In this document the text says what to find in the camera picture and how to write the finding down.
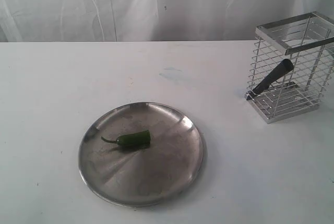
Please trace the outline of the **black handled knife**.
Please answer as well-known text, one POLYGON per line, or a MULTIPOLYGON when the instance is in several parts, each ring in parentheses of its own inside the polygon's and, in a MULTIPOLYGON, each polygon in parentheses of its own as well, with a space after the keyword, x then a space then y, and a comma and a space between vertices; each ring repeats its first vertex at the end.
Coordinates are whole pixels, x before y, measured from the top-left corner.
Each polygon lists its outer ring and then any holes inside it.
POLYGON ((267 90, 269 86, 287 73, 294 70, 293 63, 285 58, 283 59, 253 90, 248 92, 247 100, 253 99, 267 90))

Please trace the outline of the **green chili pepper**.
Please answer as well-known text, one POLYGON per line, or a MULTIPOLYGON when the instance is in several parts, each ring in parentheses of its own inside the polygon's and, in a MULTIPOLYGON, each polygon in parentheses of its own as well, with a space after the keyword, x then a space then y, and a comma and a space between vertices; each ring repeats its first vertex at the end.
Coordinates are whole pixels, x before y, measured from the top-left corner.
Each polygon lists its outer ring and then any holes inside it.
POLYGON ((148 148, 151 143, 151 134, 149 130, 125 134, 116 139, 107 139, 101 136, 101 140, 105 143, 114 145, 115 150, 135 150, 140 148, 148 148))

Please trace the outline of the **round steel plate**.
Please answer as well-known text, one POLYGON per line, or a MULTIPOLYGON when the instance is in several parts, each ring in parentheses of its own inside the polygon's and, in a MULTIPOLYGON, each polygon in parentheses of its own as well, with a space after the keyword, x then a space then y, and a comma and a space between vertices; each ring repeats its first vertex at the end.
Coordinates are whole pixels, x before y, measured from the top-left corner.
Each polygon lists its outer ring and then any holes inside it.
POLYGON ((79 146, 78 167, 86 186, 103 200, 145 207, 174 198, 200 173, 206 144, 183 112, 156 102, 135 102, 98 118, 79 146), (149 130, 148 148, 115 150, 101 136, 116 139, 149 130))

